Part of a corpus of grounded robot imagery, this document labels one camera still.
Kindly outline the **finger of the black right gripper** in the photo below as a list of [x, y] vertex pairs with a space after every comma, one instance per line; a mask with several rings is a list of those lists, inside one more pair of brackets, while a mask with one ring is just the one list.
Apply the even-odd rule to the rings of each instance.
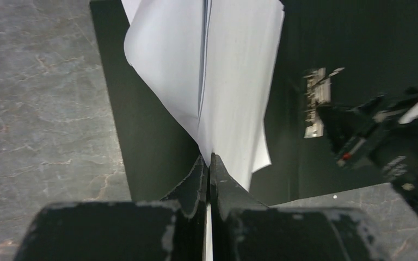
[[371, 155], [375, 151], [375, 105], [317, 106], [334, 155]]

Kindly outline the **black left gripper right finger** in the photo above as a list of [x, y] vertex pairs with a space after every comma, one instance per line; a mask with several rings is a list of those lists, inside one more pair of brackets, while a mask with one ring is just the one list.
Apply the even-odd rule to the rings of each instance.
[[375, 224], [361, 210], [268, 207], [210, 163], [214, 260], [385, 260]]

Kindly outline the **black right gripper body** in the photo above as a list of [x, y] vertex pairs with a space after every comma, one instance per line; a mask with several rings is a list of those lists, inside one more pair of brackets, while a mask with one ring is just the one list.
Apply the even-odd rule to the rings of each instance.
[[398, 123], [417, 102], [418, 88], [410, 87], [400, 96], [379, 95], [364, 103], [375, 105], [375, 151], [371, 155], [334, 157], [343, 168], [376, 167], [418, 216], [418, 118]]

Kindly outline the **white paper sheets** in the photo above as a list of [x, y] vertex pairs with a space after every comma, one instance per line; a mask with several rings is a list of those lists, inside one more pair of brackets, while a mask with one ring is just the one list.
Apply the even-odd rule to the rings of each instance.
[[195, 140], [248, 189], [271, 164], [264, 116], [280, 1], [123, 1], [127, 62]]

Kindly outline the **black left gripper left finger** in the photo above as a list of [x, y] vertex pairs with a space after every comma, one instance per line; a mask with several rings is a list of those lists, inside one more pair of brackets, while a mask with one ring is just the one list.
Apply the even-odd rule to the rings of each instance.
[[197, 158], [158, 201], [49, 204], [15, 260], [204, 260], [207, 172]]

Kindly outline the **black folder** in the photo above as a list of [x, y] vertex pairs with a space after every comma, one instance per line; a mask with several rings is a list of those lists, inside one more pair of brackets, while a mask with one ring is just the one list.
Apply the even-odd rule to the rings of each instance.
[[[380, 184], [373, 166], [339, 168], [326, 138], [304, 138], [304, 76], [341, 68], [331, 99], [349, 106], [418, 87], [418, 1], [284, 4], [265, 117], [272, 164], [254, 173], [250, 192], [275, 205]], [[92, 1], [90, 9], [131, 199], [160, 199], [189, 173], [199, 150], [127, 63], [122, 4]]]

